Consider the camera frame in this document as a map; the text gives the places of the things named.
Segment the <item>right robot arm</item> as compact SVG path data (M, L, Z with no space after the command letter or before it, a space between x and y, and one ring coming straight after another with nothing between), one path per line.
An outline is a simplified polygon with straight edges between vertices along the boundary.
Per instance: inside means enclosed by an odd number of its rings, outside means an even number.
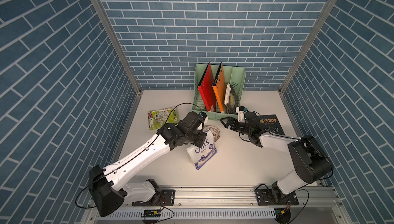
M293 170L271 186L271 196L275 202L333 172L332 161L313 136L286 136L277 118L265 118L248 111L240 114L238 119L226 117L220 122L240 135L247 135L249 141L260 148L271 148L290 155Z

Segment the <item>white oats bag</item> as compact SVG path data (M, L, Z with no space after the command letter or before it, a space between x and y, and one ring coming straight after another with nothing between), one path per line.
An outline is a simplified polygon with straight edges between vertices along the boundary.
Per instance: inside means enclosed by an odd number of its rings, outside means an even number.
M211 131L208 131L205 142L201 147L191 145L186 151L195 168L200 170L217 153L214 135Z

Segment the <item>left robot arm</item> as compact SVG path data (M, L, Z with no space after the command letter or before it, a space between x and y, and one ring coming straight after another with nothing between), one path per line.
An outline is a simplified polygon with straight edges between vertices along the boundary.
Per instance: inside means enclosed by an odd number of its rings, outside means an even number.
M202 131L208 117L205 112L189 112L177 124L162 125L145 144L126 157L106 166L94 166L89 171L88 190L101 217L106 217L125 202L163 203L162 190L152 179L142 183L130 180L157 158L184 144L201 146L207 134Z

